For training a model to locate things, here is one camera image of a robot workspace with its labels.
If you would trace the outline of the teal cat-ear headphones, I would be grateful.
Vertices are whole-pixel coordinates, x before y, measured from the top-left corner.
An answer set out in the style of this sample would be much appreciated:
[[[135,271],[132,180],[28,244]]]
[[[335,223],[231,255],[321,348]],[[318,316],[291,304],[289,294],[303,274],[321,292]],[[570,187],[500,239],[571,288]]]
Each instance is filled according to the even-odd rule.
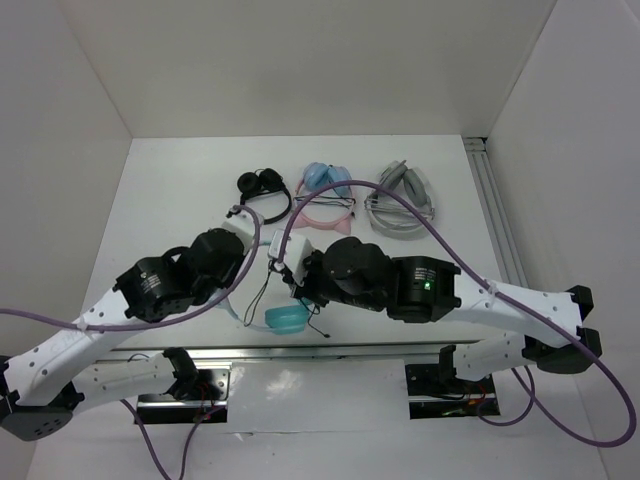
[[[257,306],[264,296],[265,287],[261,287],[245,312],[240,315],[229,297],[214,304],[221,297],[214,294],[204,305],[224,312],[233,322],[237,330],[248,330],[260,334],[288,336],[302,333],[308,326],[311,317],[316,313],[316,305],[309,300],[295,300],[293,303],[268,308],[264,311],[261,323],[256,323]]]

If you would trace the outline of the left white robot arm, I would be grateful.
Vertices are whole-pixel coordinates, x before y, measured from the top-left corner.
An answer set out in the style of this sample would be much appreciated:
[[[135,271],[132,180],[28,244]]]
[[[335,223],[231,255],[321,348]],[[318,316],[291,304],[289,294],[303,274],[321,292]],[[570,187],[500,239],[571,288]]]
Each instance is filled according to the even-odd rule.
[[[30,442],[76,415],[143,394],[177,400],[196,390],[199,373],[182,347],[146,360],[99,366],[97,360],[169,316],[210,305],[234,280],[254,236],[216,228],[188,246],[145,257],[78,319],[29,351],[1,361],[1,427]]]

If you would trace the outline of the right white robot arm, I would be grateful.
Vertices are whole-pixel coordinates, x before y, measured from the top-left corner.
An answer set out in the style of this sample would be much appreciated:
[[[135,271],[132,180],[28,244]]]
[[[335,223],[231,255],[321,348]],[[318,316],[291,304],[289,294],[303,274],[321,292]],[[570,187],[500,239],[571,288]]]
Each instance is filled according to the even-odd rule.
[[[534,365],[559,375],[586,371],[602,354],[599,333],[584,327],[589,288],[547,293],[501,282],[478,284],[454,263],[427,256],[389,257],[345,237],[326,250],[291,234],[279,249],[294,298],[383,312],[405,324],[465,322],[501,335],[439,352],[436,379],[448,392],[495,372]]]

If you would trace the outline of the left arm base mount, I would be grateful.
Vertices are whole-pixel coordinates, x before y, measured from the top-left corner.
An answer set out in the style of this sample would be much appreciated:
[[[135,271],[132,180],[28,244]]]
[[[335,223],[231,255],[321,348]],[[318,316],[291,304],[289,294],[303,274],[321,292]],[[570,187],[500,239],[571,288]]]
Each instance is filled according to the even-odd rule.
[[[187,425],[197,422],[223,424],[228,420],[231,391],[230,362],[196,360],[198,380],[190,392],[180,399],[169,394],[145,394],[138,397],[135,407],[148,425]]]

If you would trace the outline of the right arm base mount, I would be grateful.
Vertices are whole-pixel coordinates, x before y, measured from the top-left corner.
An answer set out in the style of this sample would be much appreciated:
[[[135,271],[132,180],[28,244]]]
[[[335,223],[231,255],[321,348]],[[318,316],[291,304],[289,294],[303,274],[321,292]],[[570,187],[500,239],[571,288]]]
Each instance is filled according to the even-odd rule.
[[[476,417],[479,406],[484,415],[500,415],[491,376],[478,381],[442,379],[439,370],[442,345],[407,343],[401,347],[412,420]]]

